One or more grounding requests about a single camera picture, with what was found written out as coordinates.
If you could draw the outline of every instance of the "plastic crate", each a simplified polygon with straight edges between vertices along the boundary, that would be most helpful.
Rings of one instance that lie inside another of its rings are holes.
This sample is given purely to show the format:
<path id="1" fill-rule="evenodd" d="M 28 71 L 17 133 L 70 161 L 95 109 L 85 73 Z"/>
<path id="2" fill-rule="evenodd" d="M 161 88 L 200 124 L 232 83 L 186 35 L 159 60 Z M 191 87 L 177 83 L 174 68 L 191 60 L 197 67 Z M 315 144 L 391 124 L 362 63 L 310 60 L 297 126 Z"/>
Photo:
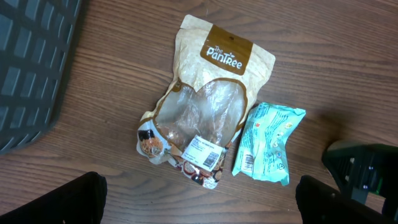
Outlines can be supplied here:
<path id="1" fill-rule="evenodd" d="M 0 154 L 56 123 L 87 0 L 0 0 Z"/>

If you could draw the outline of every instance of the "green object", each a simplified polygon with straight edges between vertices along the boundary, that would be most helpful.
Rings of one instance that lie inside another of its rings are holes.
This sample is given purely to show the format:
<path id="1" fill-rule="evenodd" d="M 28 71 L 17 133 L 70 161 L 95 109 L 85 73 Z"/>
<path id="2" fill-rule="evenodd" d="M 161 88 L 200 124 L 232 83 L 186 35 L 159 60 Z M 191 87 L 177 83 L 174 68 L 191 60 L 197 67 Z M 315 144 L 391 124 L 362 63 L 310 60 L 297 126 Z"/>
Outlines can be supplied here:
<path id="1" fill-rule="evenodd" d="M 304 116 L 303 109 L 270 103 L 261 103 L 252 109 L 232 174 L 243 172 L 256 180 L 289 184 L 285 145 Z"/>
<path id="2" fill-rule="evenodd" d="M 380 181 L 379 181 L 379 185 L 377 185 L 377 190 L 375 191 L 375 194 L 380 195 L 380 189 L 381 189 L 382 185 L 383 185 L 383 178 L 381 177 Z"/>

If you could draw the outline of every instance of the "black object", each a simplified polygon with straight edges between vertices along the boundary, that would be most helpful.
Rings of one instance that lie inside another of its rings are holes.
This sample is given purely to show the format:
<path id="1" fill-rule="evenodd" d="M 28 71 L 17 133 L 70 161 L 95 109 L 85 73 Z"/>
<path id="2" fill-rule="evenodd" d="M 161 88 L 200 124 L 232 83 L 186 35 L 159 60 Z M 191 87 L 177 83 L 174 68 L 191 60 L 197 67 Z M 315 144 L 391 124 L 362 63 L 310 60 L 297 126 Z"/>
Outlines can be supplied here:
<path id="1" fill-rule="evenodd" d="M 0 216 L 7 224 L 100 224 L 106 201 L 106 179 L 89 172 Z"/>
<path id="2" fill-rule="evenodd" d="M 296 188 L 296 201 L 303 224 L 308 223 L 394 223 L 367 206 L 346 198 L 339 191 L 308 175 Z"/>
<path id="3" fill-rule="evenodd" d="M 0 154 L 57 122 L 88 0 L 0 0 Z"/>
<path id="4" fill-rule="evenodd" d="M 322 161 L 344 197 L 365 204 L 369 192 L 380 195 L 382 214 L 398 221 L 398 147 L 337 141 Z"/>
<path id="5" fill-rule="evenodd" d="M 155 134 L 153 130 L 145 130 L 145 131 L 138 131 L 138 138 L 140 141 L 148 140 L 150 138 L 154 138 Z"/>

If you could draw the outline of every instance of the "barcode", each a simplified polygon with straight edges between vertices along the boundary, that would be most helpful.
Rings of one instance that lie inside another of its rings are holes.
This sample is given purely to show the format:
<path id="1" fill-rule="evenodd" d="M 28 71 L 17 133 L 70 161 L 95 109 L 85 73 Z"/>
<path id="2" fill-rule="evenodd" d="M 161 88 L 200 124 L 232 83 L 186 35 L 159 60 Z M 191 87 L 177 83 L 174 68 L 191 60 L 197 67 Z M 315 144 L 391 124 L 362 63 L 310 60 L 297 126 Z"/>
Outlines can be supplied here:
<path id="1" fill-rule="evenodd" d="M 253 164 L 254 164 L 254 158 L 250 154 L 244 155 L 244 164 L 243 164 L 243 169 L 252 171 L 253 170 Z"/>
<path id="2" fill-rule="evenodd" d="M 217 159 L 218 159 L 218 154 L 215 152 L 211 152 L 210 155 L 205 160 L 205 162 L 203 163 L 203 165 L 211 168 Z"/>

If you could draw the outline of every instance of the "small package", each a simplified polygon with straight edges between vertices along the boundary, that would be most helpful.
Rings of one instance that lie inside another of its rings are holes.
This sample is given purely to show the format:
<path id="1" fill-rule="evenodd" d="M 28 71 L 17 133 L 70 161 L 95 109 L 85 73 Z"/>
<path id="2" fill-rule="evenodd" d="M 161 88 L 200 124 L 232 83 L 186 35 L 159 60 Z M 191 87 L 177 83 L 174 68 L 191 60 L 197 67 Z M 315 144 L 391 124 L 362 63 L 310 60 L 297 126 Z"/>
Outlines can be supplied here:
<path id="1" fill-rule="evenodd" d="M 249 112 L 232 175 L 289 184 L 286 141 L 305 110 L 261 103 Z"/>
<path id="2" fill-rule="evenodd" d="M 174 79 L 155 110 L 142 116 L 137 151 L 215 188 L 274 62 L 256 44 L 187 15 L 175 40 Z"/>

